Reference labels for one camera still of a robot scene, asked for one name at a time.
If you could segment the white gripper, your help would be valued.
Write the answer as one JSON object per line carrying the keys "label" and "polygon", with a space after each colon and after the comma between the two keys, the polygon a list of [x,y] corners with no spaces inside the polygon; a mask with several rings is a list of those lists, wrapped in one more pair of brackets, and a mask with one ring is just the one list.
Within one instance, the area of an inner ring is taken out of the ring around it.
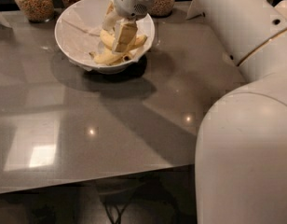
{"label": "white gripper", "polygon": [[137,34],[136,21],[128,19],[140,20],[144,18],[153,4],[154,0],[114,0],[114,3],[109,4],[102,28],[105,31],[111,31],[115,28],[113,52],[125,52]]}

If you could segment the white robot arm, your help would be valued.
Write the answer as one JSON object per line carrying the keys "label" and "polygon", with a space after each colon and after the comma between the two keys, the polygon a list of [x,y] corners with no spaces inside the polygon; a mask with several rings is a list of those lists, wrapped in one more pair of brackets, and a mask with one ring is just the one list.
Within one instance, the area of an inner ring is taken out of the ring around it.
{"label": "white robot arm", "polygon": [[192,0],[246,85],[198,130],[198,224],[287,224],[287,17],[267,0]]}

